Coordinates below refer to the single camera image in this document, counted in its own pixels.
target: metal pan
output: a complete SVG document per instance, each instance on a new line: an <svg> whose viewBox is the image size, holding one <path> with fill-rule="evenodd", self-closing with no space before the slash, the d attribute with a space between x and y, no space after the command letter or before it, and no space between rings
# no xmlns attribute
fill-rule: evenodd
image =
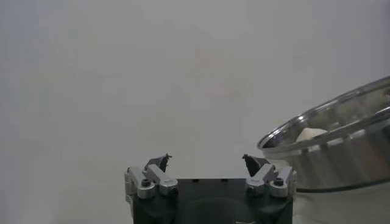
<svg viewBox="0 0 390 224"><path fill-rule="evenodd" d="M327 132L296 142L304 128ZM259 143L267 159L285 161L304 192L352 189L390 180L390 77L298 115Z"/></svg>

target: bowl rim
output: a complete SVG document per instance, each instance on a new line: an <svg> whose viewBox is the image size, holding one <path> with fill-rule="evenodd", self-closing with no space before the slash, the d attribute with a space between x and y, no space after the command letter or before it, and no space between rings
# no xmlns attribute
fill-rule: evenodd
<svg viewBox="0 0 390 224"><path fill-rule="evenodd" d="M369 117L362 118L360 120L351 122L347 125L344 125L342 127L338 127L332 131L326 132L322 135L316 136L312 139L300 141L300 142L293 142L292 144L286 144L286 145L280 145L277 147L269 147L264 148L264 145L272 139L274 136L278 135L281 131L286 130L288 127L292 126L292 124L296 124L296 122L302 122L305 121L311 114L317 113L322 110L326 110L328 108L331 108L338 103L343 103L345 101L348 101L356 96L365 95L369 92L376 91L378 89L382 89L385 87L390 87L390 76L384 77L382 79L379 79L377 81L368 83L366 85L363 85L361 87L358 87L354 90L351 90L349 92L346 92L342 95L339 95L319 106L316 106L310 110L307 110L306 112L299 114L292 119L290 119L288 122L285 122L283 125L273 129L270 131L266 136L264 136L257 144L257 148L262 150L265 154L272 154L272 153L281 153L281 152L287 152L292 150L300 150L307 147L310 147L312 145L318 145L323 144L328 141L331 141L336 138L340 138L341 136L353 133L355 131L358 131L359 129L362 129L363 127L366 127L367 125L383 121L385 119L388 119L390 117L390 106L386 107L380 111L375 112L373 115Z"/></svg>

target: gray background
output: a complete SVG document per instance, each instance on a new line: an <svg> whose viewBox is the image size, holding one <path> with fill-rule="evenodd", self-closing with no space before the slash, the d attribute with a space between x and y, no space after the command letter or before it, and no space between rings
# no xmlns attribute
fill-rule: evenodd
<svg viewBox="0 0 390 224"><path fill-rule="evenodd" d="M388 0L1 0L0 223L129 223L122 173L244 177L295 114L389 74Z"/></svg>

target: screw head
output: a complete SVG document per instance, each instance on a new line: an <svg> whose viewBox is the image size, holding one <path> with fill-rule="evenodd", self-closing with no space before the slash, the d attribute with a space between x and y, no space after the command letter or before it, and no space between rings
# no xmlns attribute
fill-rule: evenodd
<svg viewBox="0 0 390 224"><path fill-rule="evenodd" d="M276 178L276 179L274 180L274 184L275 184L276 186L282 186L284 183L285 183L285 182L284 182L283 179L281 179L280 177L278 177L278 178Z"/></svg>
<svg viewBox="0 0 390 224"><path fill-rule="evenodd" d="M152 184L152 182L150 180L148 180L148 179L143 179L141 181L141 186L142 187L149 187L151 184Z"/></svg>

